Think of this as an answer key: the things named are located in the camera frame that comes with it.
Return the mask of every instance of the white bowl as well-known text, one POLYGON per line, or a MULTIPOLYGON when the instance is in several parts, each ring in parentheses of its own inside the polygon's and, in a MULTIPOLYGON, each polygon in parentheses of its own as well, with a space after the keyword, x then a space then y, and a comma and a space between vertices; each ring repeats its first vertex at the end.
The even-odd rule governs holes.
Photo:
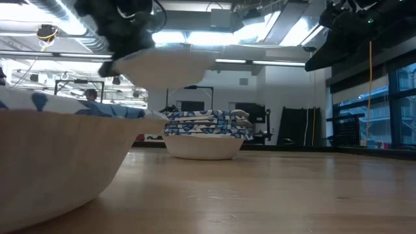
POLYGON ((0 233, 71 211, 111 183, 139 133, 164 120, 0 110, 0 233))
POLYGON ((181 159, 231 159, 240 150, 244 139, 233 137, 205 137, 173 135, 163 136, 170 155, 181 159))

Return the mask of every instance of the person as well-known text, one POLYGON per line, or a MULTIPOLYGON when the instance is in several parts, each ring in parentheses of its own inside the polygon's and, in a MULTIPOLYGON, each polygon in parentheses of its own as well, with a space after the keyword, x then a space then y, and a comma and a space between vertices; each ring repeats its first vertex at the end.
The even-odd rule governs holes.
POLYGON ((97 91, 93 88, 85 90, 84 95, 86 96, 87 101, 96 101, 97 99, 97 91))

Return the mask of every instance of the orange cable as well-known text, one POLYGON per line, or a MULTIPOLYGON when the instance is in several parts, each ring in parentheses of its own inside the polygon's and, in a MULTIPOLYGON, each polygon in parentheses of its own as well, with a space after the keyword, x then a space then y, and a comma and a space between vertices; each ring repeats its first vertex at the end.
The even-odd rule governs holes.
POLYGON ((316 118, 317 108, 313 107, 313 131, 312 131, 312 146, 315 145, 315 118, 316 118))
POLYGON ((370 136, 371 90, 372 90, 372 42, 370 41, 370 92, 369 92, 369 104, 367 106, 367 136, 366 136, 367 146, 369 145, 369 136, 370 136))

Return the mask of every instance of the white wall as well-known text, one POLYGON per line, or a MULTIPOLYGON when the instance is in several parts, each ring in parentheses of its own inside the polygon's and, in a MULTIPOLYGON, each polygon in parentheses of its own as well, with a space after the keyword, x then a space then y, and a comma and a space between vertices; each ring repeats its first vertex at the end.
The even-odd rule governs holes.
POLYGON ((275 145, 277 142, 283 107, 320 107, 321 131, 322 136, 325 135, 325 109, 328 97, 324 70, 307 73, 303 68, 267 66, 257 78, 257 103, 264 104, 271 110, 270 130, 274 135, 267 144, 275 145))
MULTIPOLYGON (((256 102, 256 76, 250 71, 206 71, 198 86, 214 87, 214 106, 216 110, 227 110, 229 103, 256 102), (240 78, 248 78, 248 85, 240 85, 240 78)), ((177 101, 204 101, 205 109, 211 109, 211 90, 185 90, 183 88, 169 89, 169 105, 176 105, 177 101)), ((166 90, 149 90, 148 109, 161 110, 166 106, 166 90)))
MULTIPOLYGON (((332 115, 332 99, 325 80, 330 76, 330 69, 307 73, 303 68, 267 66, 260 74, 251 76, 248 71, 207 71, 199 86, 214 87, 214 109, 229 109, 230 102, 248 102, 265 105, 271 110, 270 130, 274 134, 270 145, 275 145, 278 138, 283 107, 301 109, 321 108, 322 137, 332 134, 332 125, 327 125, 326 118, 332 115), (248 86, 239 85, 240 78, 249 78, 248 86)), ((211 108, 211 98, 202 90, 170 89, 169 105, 177 101, 204 101, 205 109, 211 108)), ((148 109, 161 110, 166 106, 165 90, 149 90, 148 109)), ((264 124, 257 124, 256 129, 266 130, 264 124)))

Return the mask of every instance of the pipe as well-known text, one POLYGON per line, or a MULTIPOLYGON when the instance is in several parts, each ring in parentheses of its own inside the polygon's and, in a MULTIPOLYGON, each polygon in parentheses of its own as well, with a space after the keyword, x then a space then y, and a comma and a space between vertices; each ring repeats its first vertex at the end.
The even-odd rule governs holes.
POLYGON ((84 23, 81 18, 70 10, 68 5, 63 3, 61 0, 30 0, 30 3, 46 13, 54 15, 61 21, 59 27, 68 34, 74 34, 71 32, 74 29, 84 28, 84 34, 80 36, 85 36, 86 38, 76 38, 76 40, 91 50, 91 52, 107 52, 107 41, 99 37, 87 24, 84 23))
POLYGON ((2 31, 0 30, 0 36, 36 36, 36 33, 24 32, 24 31, 2 31))

